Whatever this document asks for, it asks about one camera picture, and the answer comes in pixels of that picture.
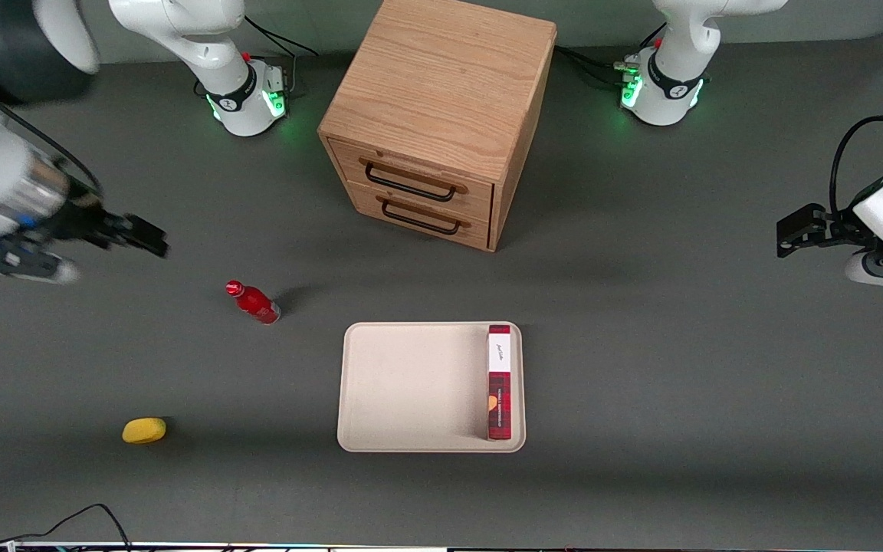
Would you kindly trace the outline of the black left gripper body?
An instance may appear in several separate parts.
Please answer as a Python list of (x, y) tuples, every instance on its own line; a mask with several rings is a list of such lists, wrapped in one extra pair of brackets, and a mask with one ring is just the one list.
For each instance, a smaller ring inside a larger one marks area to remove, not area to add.
[(833, 213), (826, 210), (819, 213), (823, 224), (823, 238), (817, 247), (828, 248), (837, 245), (854, 245), (860, 248), (874, 248), (875, 235), (865, 226), (851, 209), (843, 209)]

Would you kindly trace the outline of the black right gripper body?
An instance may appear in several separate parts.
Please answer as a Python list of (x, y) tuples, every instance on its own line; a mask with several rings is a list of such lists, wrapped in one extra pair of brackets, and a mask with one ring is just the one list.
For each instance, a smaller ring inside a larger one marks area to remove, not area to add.
[(67, 199), (53, 215), (53, 239), (83, 241), (102, 249), (126, 247), (125, 218), (107, 211), (98, 196)]

